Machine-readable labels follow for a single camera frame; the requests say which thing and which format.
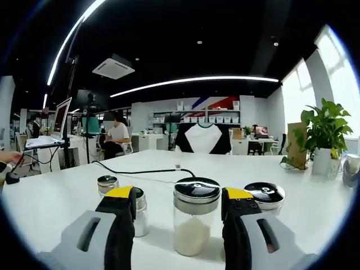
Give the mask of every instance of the hand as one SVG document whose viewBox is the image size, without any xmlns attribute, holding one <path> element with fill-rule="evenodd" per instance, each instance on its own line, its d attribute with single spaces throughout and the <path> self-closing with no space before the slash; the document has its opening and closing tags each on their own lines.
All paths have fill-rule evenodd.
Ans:
<svg viewBox="0 0 360 270">
<path fill-rule="evenodd" d="M 9 162 L 14 162 L 14 163 L 18 163 L 19 160 L 21 159 L 22 154 L 16 151 L 13 152 L 0 152 L 0 161 L 5 162 L 5 163 L 9 163 Z"/>
</svg>

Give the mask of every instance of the potted plant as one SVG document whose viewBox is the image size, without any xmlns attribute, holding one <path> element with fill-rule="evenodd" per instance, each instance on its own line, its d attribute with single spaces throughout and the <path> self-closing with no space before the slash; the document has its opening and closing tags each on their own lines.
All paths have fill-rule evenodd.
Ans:
<svg viewBox="0 0 360 270">
<path fill-rule="evenodd" d="M 251 134 L 252 130 L 250 127 L 243 127 L 242 129 L 244 130 L 245 138 Z"/>
<path fill-rule="evenodd" d="M 310 107 L 311 111 L 301 113 L 301 122 L 307 127 L 307 140 L 302 138 L 301 132 L 295 132 L 297 143 L 303 151 L 308 150 L 314 155 L 313 173 L 328 175 L 331 167 L 338 172 L 340 166 L 339 156 L 347 150 L 344 134 L 352 133 L 348 122 L 344 119 L 350 114 L 341 104 L 321 100 L 322 108 Z"/>
</svg>

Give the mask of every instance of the white powder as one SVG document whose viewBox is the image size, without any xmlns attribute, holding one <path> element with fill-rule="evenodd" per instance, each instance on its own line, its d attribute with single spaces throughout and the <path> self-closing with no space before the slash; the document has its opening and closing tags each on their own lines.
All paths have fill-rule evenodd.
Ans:
<svg viewBox="0 0 360 270">
<path fill-rule="evenodd" d="M 175 227 L 174 248 L 184 256 L 199 254 L 210 238 L 210 226 L 203 224 L 198 218 Z"/>
</svg>

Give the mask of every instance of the office chair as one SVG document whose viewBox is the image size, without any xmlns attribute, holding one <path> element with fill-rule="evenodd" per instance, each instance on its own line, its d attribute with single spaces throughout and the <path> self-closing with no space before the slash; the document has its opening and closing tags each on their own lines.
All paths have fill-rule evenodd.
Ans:
<svg viewBox="0 0 360 270">
<path fill-rule="evenodd" d="M 282 134 L 282 141 L 281 141 L 281 148 L 280 148 L 280 151 L 279 151 L 279 155 L 282 155 L 282 150 L 284 149 L 284 146 L 285 146 L 285 142 L 286 142 L 286 134 Z"/>
<path fill-rule="evenodd" d="M 249 147 L 247 148 L 247 155 L 252 154 L 253 156 L 258 153 L 259 156 L 263 154 L 263 146 L 259 142 L 249 142 Z"/>
</svg>

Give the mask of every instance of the paper bag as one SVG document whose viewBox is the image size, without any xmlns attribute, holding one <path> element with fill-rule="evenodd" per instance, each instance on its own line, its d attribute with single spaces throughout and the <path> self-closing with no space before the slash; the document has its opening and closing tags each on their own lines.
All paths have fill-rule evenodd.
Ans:
<svg viewBox="0 0 360 270">
<path fill-rule="evenodd" d="M 242 139 L 242 130 L 241 128 L 233 128 L 233 134 L 232 134 L 232 138 L 233 140 L 241 140 Z"/>
<path fill-rule="evenodd" d="M 292 160 L 293 166 L 297 167 L 300 170 L 305 169 L 306 163 L 306 150 L 304 148 L 300 149 L 296 137 L 294 134 L 294 129 L 299 129 L 303 132 L 304 143 L 307 141 L 307 131 L 306 126 L 303 123 L 291 123 L 287 125 L 287 158 Z"/>
</svg>

